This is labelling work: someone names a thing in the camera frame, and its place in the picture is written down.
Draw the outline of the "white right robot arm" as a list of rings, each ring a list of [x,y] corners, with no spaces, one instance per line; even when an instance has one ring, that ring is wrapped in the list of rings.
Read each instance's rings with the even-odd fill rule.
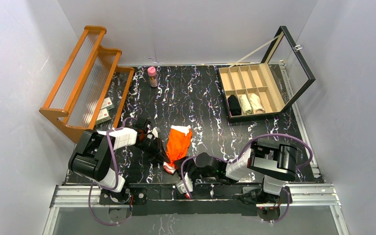
[[[297,153],[296,146],[273,140],[253,141],[237,160],[224,161],[204,152],[181,165],[183,179],[176,188],[182,194],[193,192],[195,176],[214,177],[223,184],[232,184],[251,173],[260,173],[261,191],[279,196],[283,186],[296,178]]]

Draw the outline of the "beige boxer underwear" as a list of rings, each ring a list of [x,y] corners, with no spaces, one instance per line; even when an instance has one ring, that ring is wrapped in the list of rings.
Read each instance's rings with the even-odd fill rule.
[[[249,100],[254,114],[265,113],[265,109],[263,108],[260,97],[258,95],[251,94],[249,96]]]

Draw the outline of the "orange boxer underwear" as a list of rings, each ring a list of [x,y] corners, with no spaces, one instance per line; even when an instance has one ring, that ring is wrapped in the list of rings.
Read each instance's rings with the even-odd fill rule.
[[[167,160],[164,161],[164,170],[169,174],[174,174],[178,169],[176,161],[187,155],[192,138],[191,126],[172,125],[166,145]]]

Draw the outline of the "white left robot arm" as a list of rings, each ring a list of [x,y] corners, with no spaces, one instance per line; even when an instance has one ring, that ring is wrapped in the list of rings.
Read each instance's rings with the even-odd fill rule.
[[[97,183],[102,189],[120,193],[125,184],[118,172],[115,157],[117,149],[134,146],[153,156],[153,159],[171,163],[165,153],[157,127],[149,119],[134,119],[136,123],[108,131],[85,130],[68,163],[68,169]]]

